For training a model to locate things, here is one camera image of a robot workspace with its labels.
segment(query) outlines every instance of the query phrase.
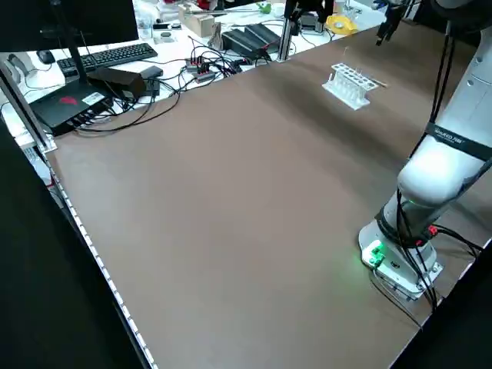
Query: brown tabletop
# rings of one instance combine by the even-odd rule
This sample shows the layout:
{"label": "brown tabletop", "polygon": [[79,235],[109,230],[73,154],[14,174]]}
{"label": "brown tabletop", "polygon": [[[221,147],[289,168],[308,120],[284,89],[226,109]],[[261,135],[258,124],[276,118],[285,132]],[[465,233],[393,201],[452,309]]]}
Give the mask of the brown tabletop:
{"label": "brown tabletop", "polygon": [[[187,92],[136,128],[58,139],[49,159],[160,367],[380,368],[413,337],[357,233],[427,122],[443,36],[402,25],[378,48],[374,33]],[[450,93],[472,54],[458,46]],[[338,62],[389,88],[351,110],[321,88]],[[442,220],[482,244],[486,180]],[[445,295],[470,258],[435,245]]]}

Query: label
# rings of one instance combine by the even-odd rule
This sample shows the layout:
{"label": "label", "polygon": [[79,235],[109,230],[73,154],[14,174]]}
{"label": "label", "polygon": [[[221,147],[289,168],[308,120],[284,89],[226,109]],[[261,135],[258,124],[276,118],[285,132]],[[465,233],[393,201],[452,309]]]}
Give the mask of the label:
{"label": "label", "polygon": [[93,105],[96,102],[100,102],[102,100],[104,95],[101,95],[99,92],[94,92],[93,94],[90,94],[87,98],[83,98],[82,101],[87,104],[87,105]]}

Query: electronic device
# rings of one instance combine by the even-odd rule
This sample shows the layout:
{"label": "electronic device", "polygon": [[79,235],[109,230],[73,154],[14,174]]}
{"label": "electronic device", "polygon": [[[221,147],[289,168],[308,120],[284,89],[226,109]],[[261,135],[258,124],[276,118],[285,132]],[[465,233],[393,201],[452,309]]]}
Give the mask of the electronic device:
{"label": "electronic device", "polygon": [[0,51],[63,46],[70,51],[78,80],[30,104],[40,123],[54,135],[74,129],[74,121],[81,121],[87,110],[111,96],[88,83],[77,47],[138,39],[131,0],[24,0],[9,4],[8,17],[2,21],[0,32],[12,36],[0,39]]}
{"label": "electronic device", "polygon": [[216,73],[210,70],[209,63],[198,65],[195,73],[192,73],[197,83],[203,83],[215,79]]}
{"label": "electronic device", "polygon": [[250,59],[270,58],[263,43],[259,38],[246,35],[243,31],[233,29],[222,33],[222,41],[226,50],[232,50]]}
{"label": "electronic device", "polygon": [[154,29],[155,31],[159,31],[159,30],[176,31],[181,29],[181,23],[157,23],[152,25],[152,29]]}
{"label": "electronic device", "polygon": [[91,85],[105,90],[106,94],[112,93],[121,100],[138,100],[147,89],[140,73],[121,69],[97,68],[88,74],[88,81]]}
{"label": "electronic device", "polygon": [[280,44],[280,36],[270,30],[266,25],[258,23],[257,25],[247,25],[244,27],[244,33],[251,37],[261,40],[266,46],[267,52],[277,52]]}
{"label": "electronic device", "polygon": [[[158,53],[147,43],[112,48],[103,52],[95,52],[82,56],[82,64],[86,71],[94,71],[97,67],[111,67],[137,60],[153,58]],[[77,75],[77,68],[72,58],[57,61],[65,77]]]}
{"label": "electronic device", "polygon": [[38,56],[39,61],[45,65],[50,65],[55,62],[55,57],[49,50],[38,51],[36,52],[36,55]]}
{"label": "electronic device", "polygon": [[[64,18],[78,47],[138,40],[133,4],[129,0],[60,0]],[[0,22],[0,52],[67,48],[60,22],[52,11],[56,0],[8,2]]]}
{"label": "electronic device", "polygon": [[86,113],[107,111],[113,99],[103,88],[69,83],[62,94],[48,94],[29,104],[39,123],[50,134],[64,135],[87,121]]}
{"label": "electronic device", "polygon": [[149,81],[163,75],[162,69],[152,65],[151,67],[144,69],[140,72],[140,76],[145,82],[144,96],[159,96],[161,93],[161,84],[158,81]]}
{"label": "electronic device", "polygon": [[198,67],[204,63],[204,59],[201,55],[192,56],[191,58],[185,59],[184,63],[188,73],[195,73],[198,70]]}
{"label": "electronic device", "polygon": [[301,16],[301,29],[306,31],[314,31],[317,23],[317,16],[312,13],[306,13]]}

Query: monitor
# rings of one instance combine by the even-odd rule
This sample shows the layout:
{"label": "monitor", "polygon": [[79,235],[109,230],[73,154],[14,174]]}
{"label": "monitor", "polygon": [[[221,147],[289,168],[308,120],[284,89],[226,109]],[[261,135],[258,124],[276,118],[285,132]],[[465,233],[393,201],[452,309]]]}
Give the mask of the monitor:
{"label": "monitor", "polygon": [[[0,52],[66,48],[53,12],[56,0],[12,0],[0,22]],[[131,0],[62,0],[61,9],[77,46],[104,45],[138,39]]]}

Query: test tube rack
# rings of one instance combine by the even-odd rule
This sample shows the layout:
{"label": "test tube rack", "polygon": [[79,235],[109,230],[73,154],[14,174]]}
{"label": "test tube rack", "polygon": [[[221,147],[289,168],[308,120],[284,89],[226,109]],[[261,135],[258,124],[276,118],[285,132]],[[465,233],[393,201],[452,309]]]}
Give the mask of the test tube rack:
{"label": "test tube rack", "polygon": [[362,75],[359,71],[350,68],[344,63],[331,66],[334,70],[323,88],[342,100],[345,104],[358,110],[369,105],[366,93],[377,88],[377,84]]}

